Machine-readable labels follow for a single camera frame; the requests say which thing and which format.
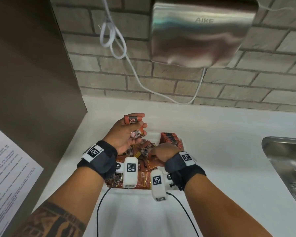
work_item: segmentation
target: tattoo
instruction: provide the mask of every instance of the tattoo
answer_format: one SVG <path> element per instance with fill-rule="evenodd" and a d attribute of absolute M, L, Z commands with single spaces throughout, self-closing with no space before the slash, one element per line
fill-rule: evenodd
<path fill-rule="evenodd" d="M 86 225 L 54 203 L 45 201 L 13 237 L 82 237 Z"/>

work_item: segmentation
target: person's left hand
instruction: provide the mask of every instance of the person's left hand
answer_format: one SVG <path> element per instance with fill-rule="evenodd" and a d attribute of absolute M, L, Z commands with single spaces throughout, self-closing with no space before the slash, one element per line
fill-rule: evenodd
<path fill-rule="evenodd" d="M 145 117 L 144 113 L 132 113 L 128 115 Z M 139 129 L 141 126 L 146 128 L 148 125 L 142 121 L 131 125 L 126 125 L 124 118 L 122 118 L 113 125 L 103 140 L 115 147 L 118 155 L 120 155 L 124 153 L 130 145 L 141 143 L 141 138 L 130 139 L 131 132 Z"/>

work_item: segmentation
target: paper sheet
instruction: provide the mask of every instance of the paper sheet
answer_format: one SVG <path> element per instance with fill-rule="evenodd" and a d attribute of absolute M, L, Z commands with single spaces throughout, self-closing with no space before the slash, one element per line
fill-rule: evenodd
<path fill-rule="evenodd" d="M 0 236 L 43 168 L 0 131 Z"/>

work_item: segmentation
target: black cable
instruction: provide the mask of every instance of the black cable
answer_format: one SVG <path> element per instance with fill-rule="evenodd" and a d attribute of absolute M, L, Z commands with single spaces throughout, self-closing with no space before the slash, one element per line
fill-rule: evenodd
<path fill-rule="evenodd" d="M 100 205 L 102 203 L 102 200 L 104 199 L 104 196 L 107 194 L 108 191 L 110 191 L 111 188 L 113 188 L 115 185 L 117 185 L 119 182 L 116 182 L 114 185 L 112 185 L 112 187 L 110 187 L 106 192 L 105 194 L 103 195 L 100 203 L 99 203 L 99 206 L 97 207 L 97 212 L 96 212 L 96 236 L 99 237 L 99 208 L 100 208 Z"/>
<path fill-rule="evenodd" d="M 195 226 L 194 226 L 194 224 L 193 224 L 193 222 L 192 222 L 190 216 L 188 215 L 187 211 L 185 210 L 185 208 L 184 208 L 184 206 L 181 204 L 181 202 L 177 199 L 177 197 L 175 197 L 175 196 L 172 195 L 171 193 L 167 192 L 167 195 L 171 195 L 171 196 L 173 196 L 173 197 L 174 197 L 174 198 L 180 203 L 180 205 L 181 205 L 182 208 L 184 209 L 184 211 L 185 211 L 187 217 L 190 219 L 190 222 L 191 222 L 191 224 L 192 224 L 192 226 L 193 226 L 193 228 L 194 228 L 194 230 L 195 230 L 195 232 L 196 232 L 196 234 L 197 234 L 197 237 L 199 237 L 199 235 L 198 235 L 198 233 L 197 233 L 197 230 L 196 230 L 196 228 L 195 228 Z"/>

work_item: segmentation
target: white countertop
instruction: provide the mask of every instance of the white countertop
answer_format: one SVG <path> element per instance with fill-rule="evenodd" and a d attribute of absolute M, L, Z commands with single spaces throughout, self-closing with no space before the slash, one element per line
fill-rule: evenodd
<path fill-rule="evenodd" d="M 261 146 L 267 136 L 296 138 L 296 113 L 95 97 L 84 97 L 84 101 L 88 113 L 37 206 L 66 181 L 82 153 L 102 139 L 118 119 L 124 114 L 144 112 L 151 136 L 175 132 L 208 178 L 274 237 L 296 237 L 296 201 Z M 106 190 L 103 187 L 101 196 Z M 172 193 L 195 221 L 184 193 Z M 85 237 L 96 236 L 96 209 Z M 174 198 L 155 202 L 151 191 L 120 189 L 110 190 L 101 204 L 99 235 L 196 236 Z"/>

